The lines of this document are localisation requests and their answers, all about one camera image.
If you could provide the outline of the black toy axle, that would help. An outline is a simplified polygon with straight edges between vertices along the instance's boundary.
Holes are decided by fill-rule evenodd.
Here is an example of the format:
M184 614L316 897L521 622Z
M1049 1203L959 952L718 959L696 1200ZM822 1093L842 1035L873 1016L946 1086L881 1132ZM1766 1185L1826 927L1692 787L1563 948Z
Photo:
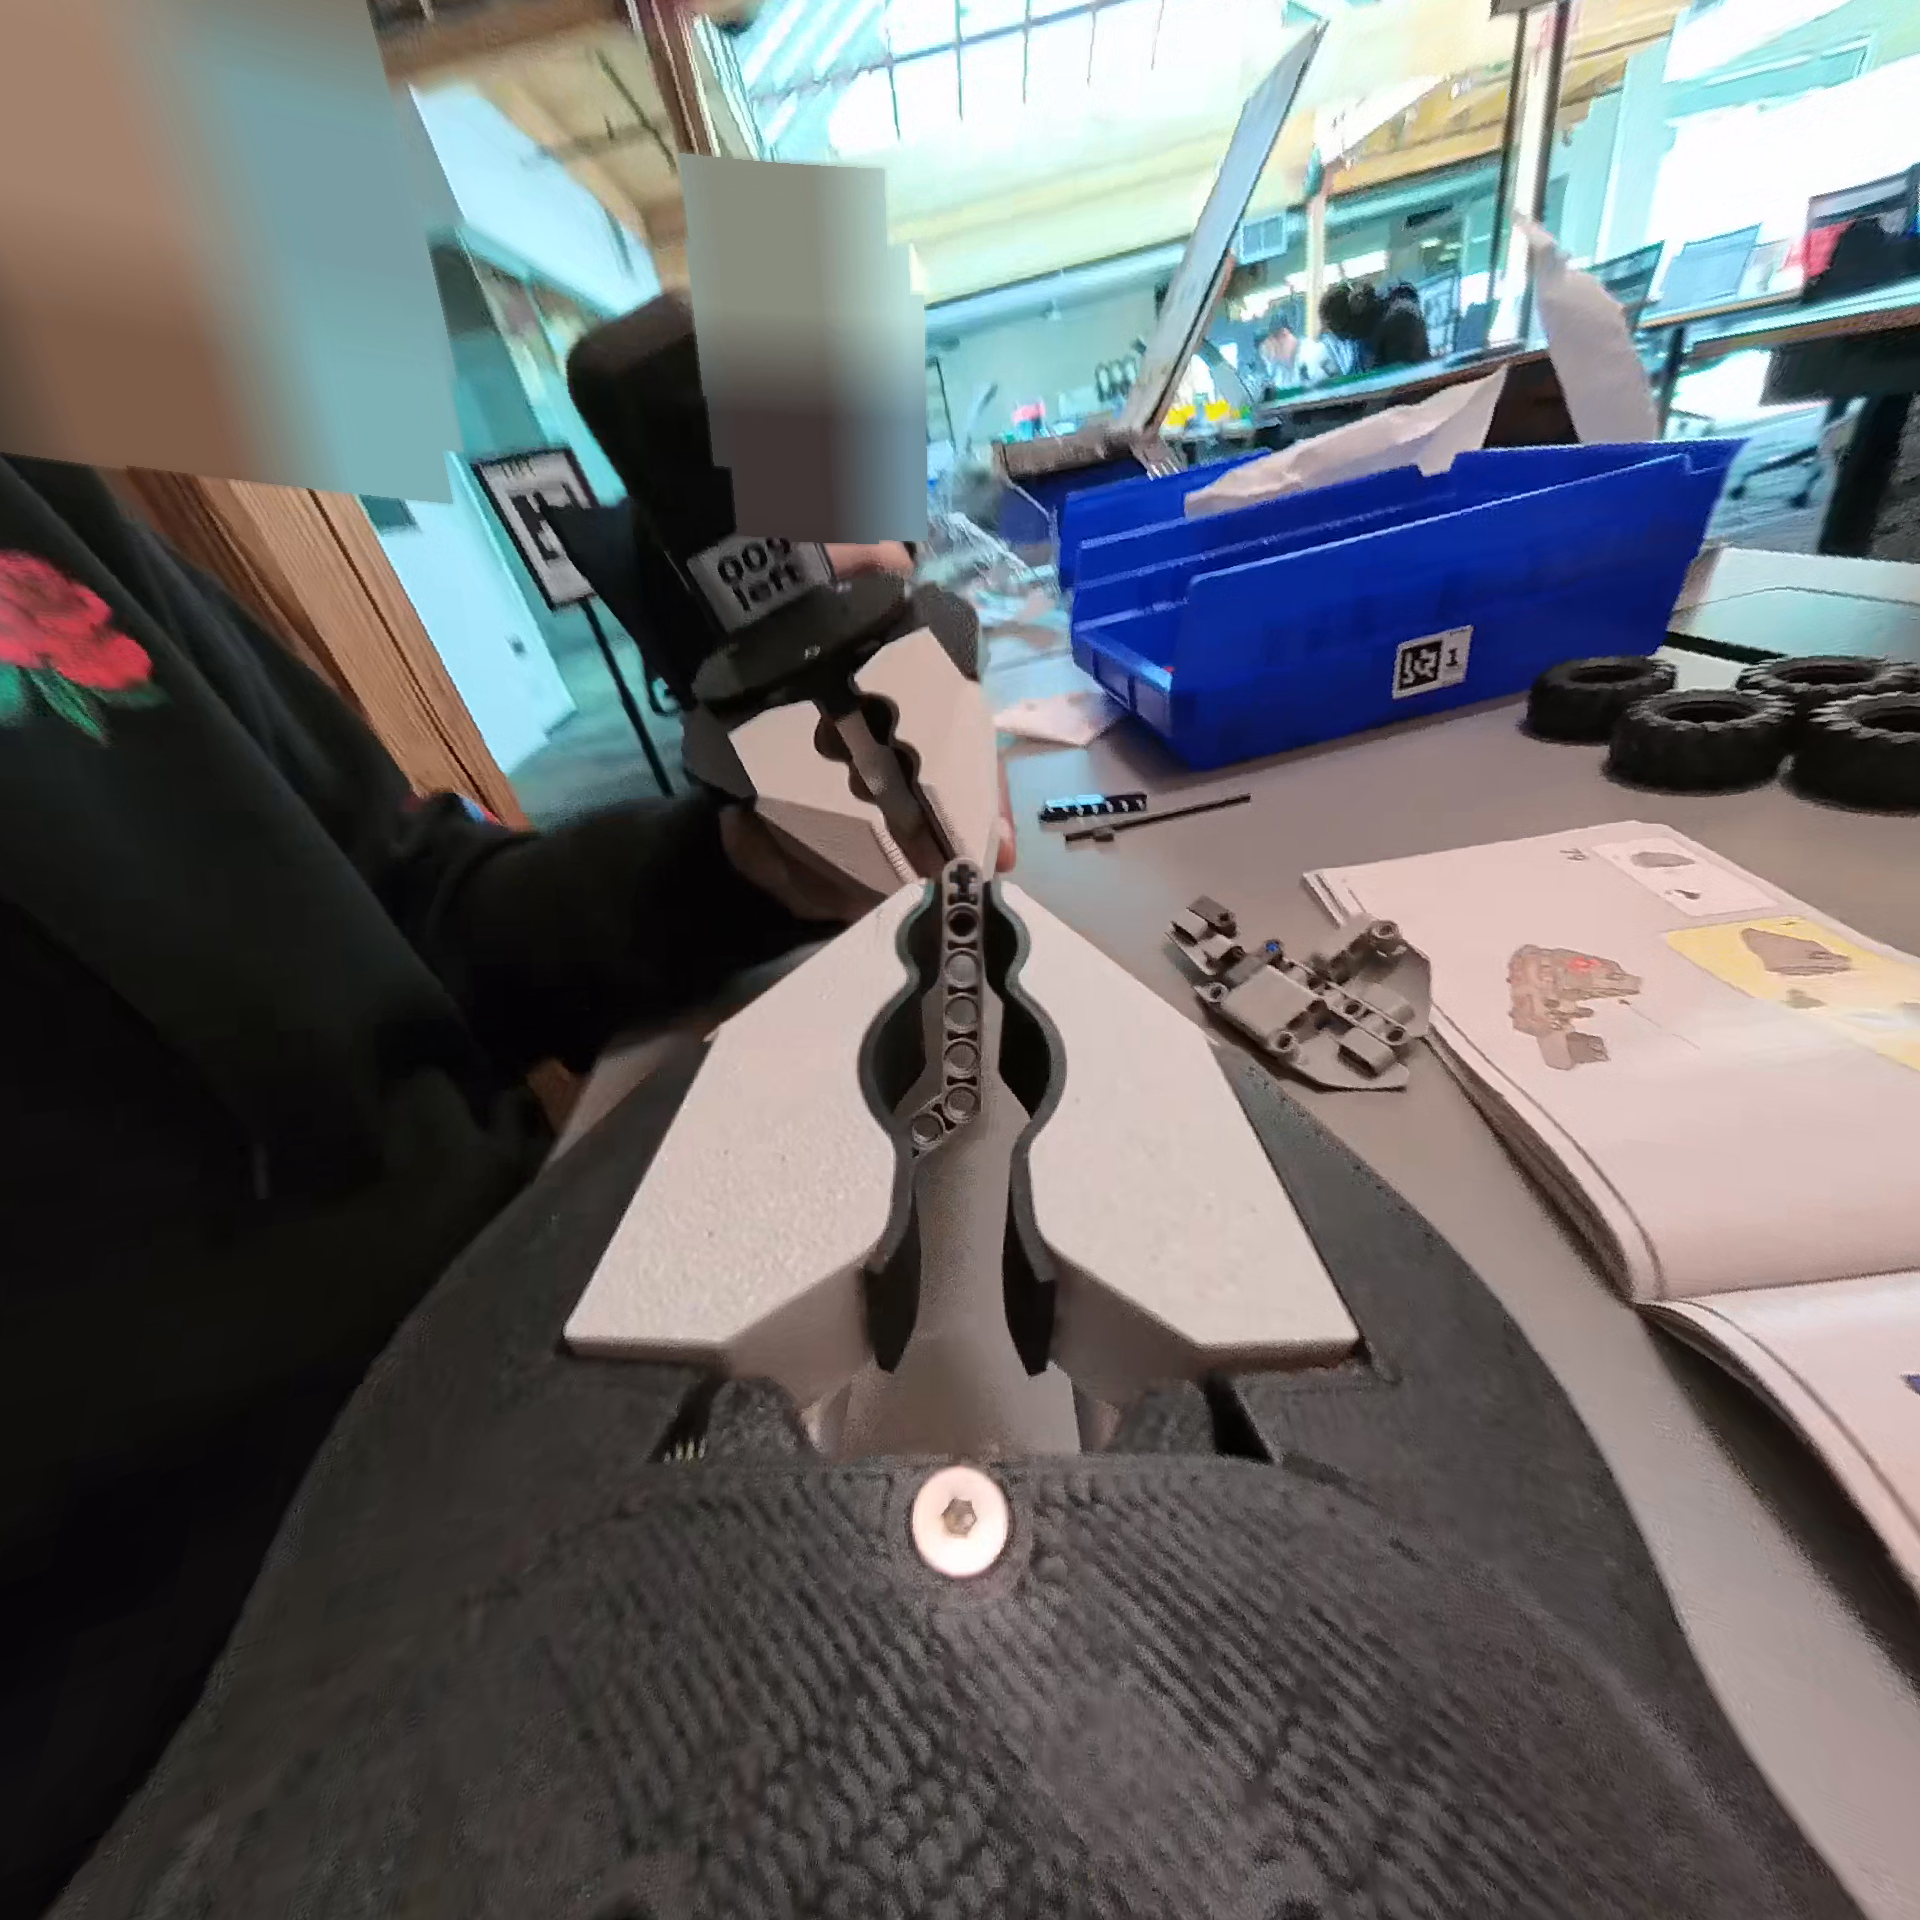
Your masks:
M1188 819L1203 819L1226 809L1249 807L1252 801L1251 791L1231 791L1203 799L1188 799L1182 804L1145 804L1145 807L1129 807L1120 812L1103 812L1091 814L1083 823L1072 825L1065 833L1062 833L1063 843L1071 847L1078 846L1108 846L1116 836L1126 832L1138 832L1145 828L1171 825Z

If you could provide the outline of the dark grey toy beam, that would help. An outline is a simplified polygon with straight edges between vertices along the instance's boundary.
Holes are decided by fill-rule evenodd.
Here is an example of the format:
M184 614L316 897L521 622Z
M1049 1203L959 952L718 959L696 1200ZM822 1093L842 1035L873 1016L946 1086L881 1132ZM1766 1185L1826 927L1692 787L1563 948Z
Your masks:
M920 1067L896 1107L912 1161L970 1128L985 1107L987 880L959 857L905 927Z

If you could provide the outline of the person's left hand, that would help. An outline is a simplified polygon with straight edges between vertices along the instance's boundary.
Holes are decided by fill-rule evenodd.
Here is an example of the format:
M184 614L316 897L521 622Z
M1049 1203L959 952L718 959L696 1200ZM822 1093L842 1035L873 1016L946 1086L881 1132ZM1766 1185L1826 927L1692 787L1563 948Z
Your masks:
M902 880L873 887L816 857L752 807L723 804L718 830L734 870L782 904L799 923L846 927L898 891Z

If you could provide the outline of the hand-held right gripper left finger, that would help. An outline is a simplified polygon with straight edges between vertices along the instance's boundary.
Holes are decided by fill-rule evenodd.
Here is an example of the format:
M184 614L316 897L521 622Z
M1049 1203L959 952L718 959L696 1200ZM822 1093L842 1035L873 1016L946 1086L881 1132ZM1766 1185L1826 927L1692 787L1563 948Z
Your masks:
M912 883L711 1032L607 1253L571 1307L582 1359L763 1377L842 1400L835 1445L935 1445L907 1372L873 1355L864 1269L896 1207L896 1143L860 1081L907 988Z

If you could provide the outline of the crumpled white paper bag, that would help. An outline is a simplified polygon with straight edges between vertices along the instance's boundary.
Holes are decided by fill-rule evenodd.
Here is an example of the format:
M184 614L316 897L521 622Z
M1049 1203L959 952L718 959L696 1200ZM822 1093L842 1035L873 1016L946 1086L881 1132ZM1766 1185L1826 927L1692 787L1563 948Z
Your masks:
M1505 396L1506 367L1439 391L1426 400L1384 409L1334 431L1268 451L1194 489L1185 516L1206 519L1255 508L1279 495L1328 489L1377 473L1415 469L1444 473L1480 451Z

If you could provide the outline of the black white marker sign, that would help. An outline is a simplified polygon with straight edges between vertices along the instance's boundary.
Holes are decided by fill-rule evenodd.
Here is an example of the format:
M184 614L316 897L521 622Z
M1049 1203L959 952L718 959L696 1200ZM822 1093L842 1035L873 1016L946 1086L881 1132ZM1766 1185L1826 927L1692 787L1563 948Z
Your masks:
M577 447L564 440L510 447L470 456L467 467L546 608L552 612L584 612L595 652L608 672L642 760L659 793L673 795L674 784L665 758L641 715L641 699L603 623L601 596L560 539L564 520L601 509Z

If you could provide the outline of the blue bin with marker tag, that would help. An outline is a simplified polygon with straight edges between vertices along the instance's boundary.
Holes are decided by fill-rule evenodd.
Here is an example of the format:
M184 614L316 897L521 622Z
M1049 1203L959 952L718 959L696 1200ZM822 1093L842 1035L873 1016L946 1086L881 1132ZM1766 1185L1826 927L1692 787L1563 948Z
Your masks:
M1072 657L1194 769L1650 656L1742 439L1480 447L1186 515L1192 469L1068 495Z

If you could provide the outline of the grey desk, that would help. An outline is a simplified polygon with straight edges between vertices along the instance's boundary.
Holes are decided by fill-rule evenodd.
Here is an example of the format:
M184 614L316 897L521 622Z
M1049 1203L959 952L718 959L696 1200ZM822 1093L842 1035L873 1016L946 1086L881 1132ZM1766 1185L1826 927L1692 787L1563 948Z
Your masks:
M1167 925L1194 895L1287 943L1328 913L1304 876L1574 825L1678 828L1742 870L1916 952L1916 819L1780 787L1658 797L1599 747L1532 737L1520 701L1192 775L1126 723L1094 747L1012 742L1022 887L1195 1019ZM1063 843L1047 799L1143 791L1249 807ZM1300 1093L1472 1263L1568 1391L1640 1525L1704 1678L1746 1755L1865 1916L1916 1916L1916 1604L1810 1451L1740 1382L1648 1328L1510 1158L1455 1073L1422 1054L1396 1094Z

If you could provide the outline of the wooden panel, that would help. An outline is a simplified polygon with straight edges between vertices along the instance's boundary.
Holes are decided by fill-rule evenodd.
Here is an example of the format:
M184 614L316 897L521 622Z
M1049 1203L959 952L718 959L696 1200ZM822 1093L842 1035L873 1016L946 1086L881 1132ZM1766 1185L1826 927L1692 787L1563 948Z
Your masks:
M458 793L528 825L352 495L156 469L104 475L347 699L419 793Z

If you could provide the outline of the black toy tyre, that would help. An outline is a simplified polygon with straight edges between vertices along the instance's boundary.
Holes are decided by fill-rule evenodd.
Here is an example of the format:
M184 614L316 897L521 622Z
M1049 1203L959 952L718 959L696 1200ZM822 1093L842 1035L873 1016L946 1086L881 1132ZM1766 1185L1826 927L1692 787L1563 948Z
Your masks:
M1806 797L1867 812L1919 812L1919 692L1865 692L1812 709L1793 749Z
M1919 667L1887 656L1770 657L1740 670L1736 688L1791 705L1802 723L1823 705L1919 691Z
M1523 725L1551 742L1606 742L1635 703L1673 688L1675 667L1656 656L1567 661L1530 685Z
M1671 688L1623 709L1603 773L1660 793L1737 793L1775 780L1794 709L1746 688Z

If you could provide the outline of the grey toy brick assembly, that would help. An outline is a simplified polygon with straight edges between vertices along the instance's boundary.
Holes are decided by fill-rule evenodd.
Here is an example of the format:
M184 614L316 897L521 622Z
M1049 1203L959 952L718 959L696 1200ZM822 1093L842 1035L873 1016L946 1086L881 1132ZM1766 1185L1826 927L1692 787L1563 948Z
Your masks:
M1168 923L1206 1016L1271 1071L1327 1093L1401 1093L1408 1055L1432 1035L1434 973L1401 925L1339 921L1314 950L1241 932L1201 895Z

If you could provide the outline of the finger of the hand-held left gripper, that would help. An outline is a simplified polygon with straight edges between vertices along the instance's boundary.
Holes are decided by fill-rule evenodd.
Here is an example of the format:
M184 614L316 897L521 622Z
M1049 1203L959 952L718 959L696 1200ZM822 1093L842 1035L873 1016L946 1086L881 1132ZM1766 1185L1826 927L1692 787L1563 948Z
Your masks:
M761 825L822 877L890 895L940 870L922 799L863 710L763 709L734 726L727 744Z
M1007 830L999 740L983 688L935 632L907 632L856 672L856 692L863 712L882 710L882 747L943 864L967 859L995 877Z

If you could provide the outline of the person's black hoodie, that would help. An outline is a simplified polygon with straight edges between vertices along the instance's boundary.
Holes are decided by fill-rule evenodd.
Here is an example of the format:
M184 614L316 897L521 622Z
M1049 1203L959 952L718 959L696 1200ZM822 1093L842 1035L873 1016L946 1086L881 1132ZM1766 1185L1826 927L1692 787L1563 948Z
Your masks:
M432 797L95 470L8 455L3 493L3 1840L42 1916L546 1126L369 877Z

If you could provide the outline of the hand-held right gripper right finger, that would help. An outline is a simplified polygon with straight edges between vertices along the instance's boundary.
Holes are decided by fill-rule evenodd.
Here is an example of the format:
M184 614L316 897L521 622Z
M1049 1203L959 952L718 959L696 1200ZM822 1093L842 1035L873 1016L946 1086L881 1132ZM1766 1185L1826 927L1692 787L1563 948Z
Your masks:
M995 1445L1081 1445L1080 1399L1323 1368L1361 1333L1211 1043L992 885Z

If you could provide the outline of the open instruction booklet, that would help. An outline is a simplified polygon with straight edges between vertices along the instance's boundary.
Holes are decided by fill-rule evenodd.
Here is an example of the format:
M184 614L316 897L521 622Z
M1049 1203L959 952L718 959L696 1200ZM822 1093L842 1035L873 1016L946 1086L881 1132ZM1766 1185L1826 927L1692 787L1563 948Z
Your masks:
M1686 833L1316 868L1610 1281L1808 1445L1919 1583L1919 963Z

